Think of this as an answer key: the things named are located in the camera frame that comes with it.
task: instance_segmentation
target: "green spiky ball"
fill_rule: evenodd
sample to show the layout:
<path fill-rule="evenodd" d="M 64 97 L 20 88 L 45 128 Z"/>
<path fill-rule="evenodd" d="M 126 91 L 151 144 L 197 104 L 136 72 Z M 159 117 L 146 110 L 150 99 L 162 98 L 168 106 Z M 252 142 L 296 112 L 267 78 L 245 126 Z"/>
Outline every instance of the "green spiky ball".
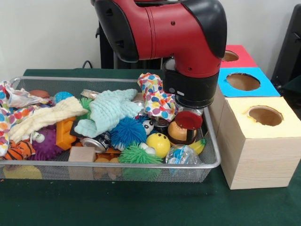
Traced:
<path fill-rule="evenodd" d="M 147 154 L 144 149 L 139 148 L 138 144 L 132 144 L 126 148 L 118 158 L 120 163 L 138 163 L 138 164 L 161 164 L 162 159 Z M 159 174 L 161 169 L 142 169 L 142 168 L 124 168 L 123 178 L 125 180 L 134 181 L 153 181 Z"/>
<path fill-rule="evenodd" d="M 86 97 L 83 97 L 82 99 L 79 100 L 79 102 L 82 105 L 82 107 L 84 109 L 88 110 L 88 113 L 77 117 L 78 120 L 81 120 L 81 119 L 90 119 L 90 115 L 91 115 L 90 103 L 92 101 L 93 101 L 92 99 L 86 98 Z"/>

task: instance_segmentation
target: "circular opening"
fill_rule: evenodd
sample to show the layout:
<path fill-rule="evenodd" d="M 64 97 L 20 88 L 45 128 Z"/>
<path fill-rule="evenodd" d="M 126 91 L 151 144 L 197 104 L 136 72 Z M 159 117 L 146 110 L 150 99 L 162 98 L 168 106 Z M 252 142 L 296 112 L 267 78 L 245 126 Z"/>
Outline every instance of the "circular opening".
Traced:
<path fill-rule="evenodd" d="M 267 106 L 257 106 L 251 108 L 249 111 L 249 116 L 254 118 L 256 122 L 267 126 L 279 125 L 283 120 L 281 113 Z"/>
<path fill-rule="evenodd" d="M 239 56 L 236 53 L 226 50 L 224 58 L 222 60 L 230 62 L 230 61 L 237 61 L 238 59 L 239 59 Z"/>
<path fill-rule="evenodd" d="M 239 90 L 251 91 L 260 87 L 260 82 L 246 73 L 234 73 L 227 76 L 228 83 Z"/>

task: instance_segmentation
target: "wire mesh basket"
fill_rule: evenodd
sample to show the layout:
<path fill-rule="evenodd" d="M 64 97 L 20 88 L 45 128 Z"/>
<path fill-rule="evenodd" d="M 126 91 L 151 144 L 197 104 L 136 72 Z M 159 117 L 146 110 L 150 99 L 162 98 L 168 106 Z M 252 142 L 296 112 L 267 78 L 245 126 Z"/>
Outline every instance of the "wire mesh basket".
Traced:
<path fill-rule="evenodd" d="M 68 91 L 79 98 L 83 89 L 97 92 L 117 89 L 137 89 L 137 80 L 20 77 L 11 81 L 15 89 L 27 91 L 41 89 L 54 96 Z M 52 161 L 0 161 L 0 178 L 51 179 L 51 180 L 116 180 L 157 182 L 202 182 L 212 168 L 219 166 L 221 157 L 214 135 L 208 108 L 204 109 L 206 134 L 201 129 L 197 140 L 206 139 L 206 146 L 199 155 L 201 164 L 125 164 L 99 162 L 69 162 L 65 151 Z"/>

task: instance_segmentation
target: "wooden box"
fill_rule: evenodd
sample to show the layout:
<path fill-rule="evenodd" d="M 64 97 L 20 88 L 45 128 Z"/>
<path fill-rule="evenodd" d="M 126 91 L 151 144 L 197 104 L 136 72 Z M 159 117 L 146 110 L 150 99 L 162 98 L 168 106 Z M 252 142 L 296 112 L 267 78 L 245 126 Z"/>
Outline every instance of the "wooden box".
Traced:
<path fill-rule="evenodd" d="M 278 97 L 272 83 L 258 67 L 221 68 L 214 101 L 209 106 L 215 134 L 217 134 L 225 97 Z"/>
<path fill-rule="evenodd" d="M 229 67 L 257 67 L 257 65 L 242 45 L 227 45 L 221 68 Z"/>
<path fill-rule="evenodd" d="M 226 98 L 217 142 L 230 189 L 285 187 L 301 158 L 301 121 L 283 97 Z"/>

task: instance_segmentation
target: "cream towel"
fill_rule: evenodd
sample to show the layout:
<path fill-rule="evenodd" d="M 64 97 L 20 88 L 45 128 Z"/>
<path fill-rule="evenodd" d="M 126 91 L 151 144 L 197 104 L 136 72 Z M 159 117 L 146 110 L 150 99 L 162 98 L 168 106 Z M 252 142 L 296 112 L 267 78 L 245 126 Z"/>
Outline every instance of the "cream towel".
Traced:
<path fill-rule="evenodd" d="M 87 110 L 81 106 L 78 99 L 69 97 L 56 104 L 54 107 L 41 108 L 34 111 L 31 117 L 15 125 L 10 130 L 8 133 L 9 139 L 18 143 L 22 140 L 22 136 L 29 136 L 31 133 L 38 131 L 45 126 L 53 125 L 64 119 L 86 113 Z"/>

